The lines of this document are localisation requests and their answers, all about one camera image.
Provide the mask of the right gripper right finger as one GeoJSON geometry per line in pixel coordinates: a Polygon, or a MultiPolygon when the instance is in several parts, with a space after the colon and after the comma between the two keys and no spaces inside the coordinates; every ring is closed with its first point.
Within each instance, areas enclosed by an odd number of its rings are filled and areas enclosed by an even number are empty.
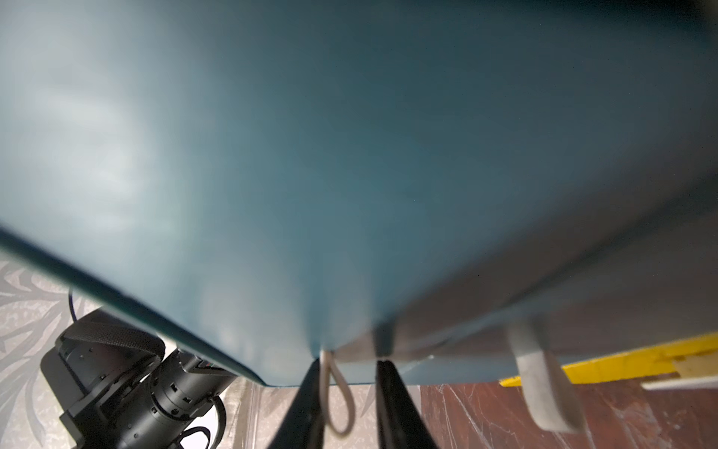
{"type": "Polygon", "coordinates": [[[376,410],[379,448],[438,449],[391,361],[376,370],[376,410]]]}

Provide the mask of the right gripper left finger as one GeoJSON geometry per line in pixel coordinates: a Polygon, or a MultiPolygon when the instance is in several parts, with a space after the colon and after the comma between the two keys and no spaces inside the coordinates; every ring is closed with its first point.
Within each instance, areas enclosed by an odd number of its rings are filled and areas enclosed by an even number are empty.
{"type": "Polygon", "coordinates": [[[325,419],[320,402],[320,361],[310,366],[268,449],[322,449],[325,419]]]}

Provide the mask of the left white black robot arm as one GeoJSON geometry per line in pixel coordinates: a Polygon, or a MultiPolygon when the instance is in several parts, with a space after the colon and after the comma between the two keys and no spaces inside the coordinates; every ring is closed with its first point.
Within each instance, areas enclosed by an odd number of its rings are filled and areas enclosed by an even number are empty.
{"type": "Polygon", "coordinates": [[[224,437],[221,394],[237,378],[101,309],[73,322],[40,368],[78,448],[180,448],[224,437]]]}

